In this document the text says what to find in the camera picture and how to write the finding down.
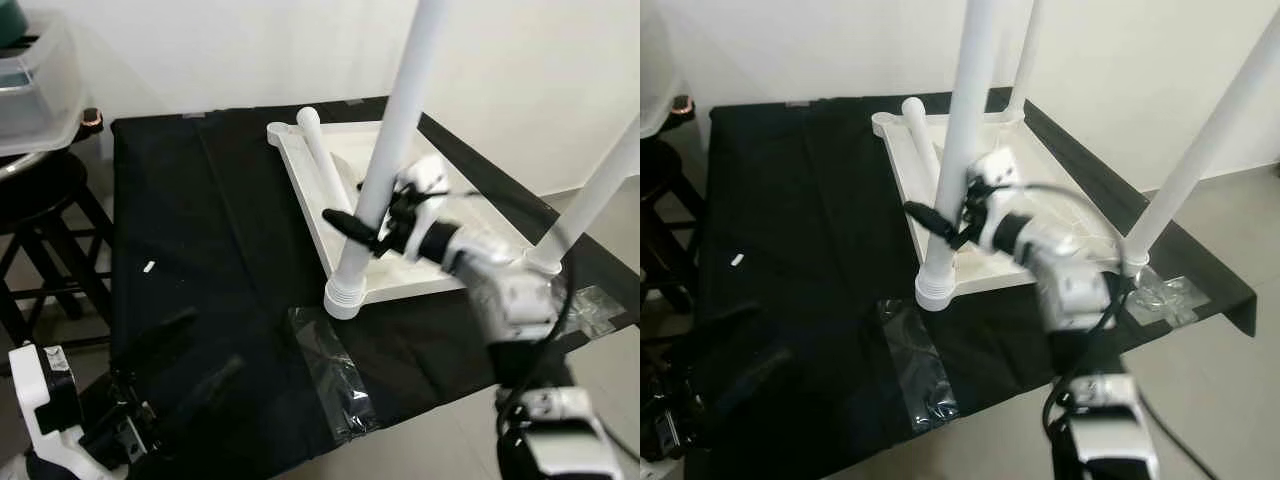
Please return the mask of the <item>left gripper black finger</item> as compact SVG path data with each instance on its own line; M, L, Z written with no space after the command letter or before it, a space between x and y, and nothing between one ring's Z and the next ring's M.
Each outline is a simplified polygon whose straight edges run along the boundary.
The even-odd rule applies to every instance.
M166 412L165 429L168 431L186 430L215 417L243 367L243 358L233 355L219 367L201 376Z
M788 347L768 348L756 352L735 380L735 408L741 410L760 390L765 389L772 378L785 370L795 358L795 351Z
M748 357L771 344L768 308L746 302L698 320L690 332L690 361Z
M192 344L188 330L197 317L197 308L183 308L159 325L142 332L124 343L123 349L113 356L110 372L137 378L169 365Z

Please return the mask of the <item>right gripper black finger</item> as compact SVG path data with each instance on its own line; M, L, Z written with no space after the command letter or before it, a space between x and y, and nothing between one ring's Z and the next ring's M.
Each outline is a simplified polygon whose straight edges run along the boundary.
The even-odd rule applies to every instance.
M963 243L963 233L957 227L933 207L915 201L906 201L904 211L932 236L943 241L945 244Z
M323 219L348 241L365 247L370 253L385 253L378 228L366 225L356 215L337 209L324 209Z

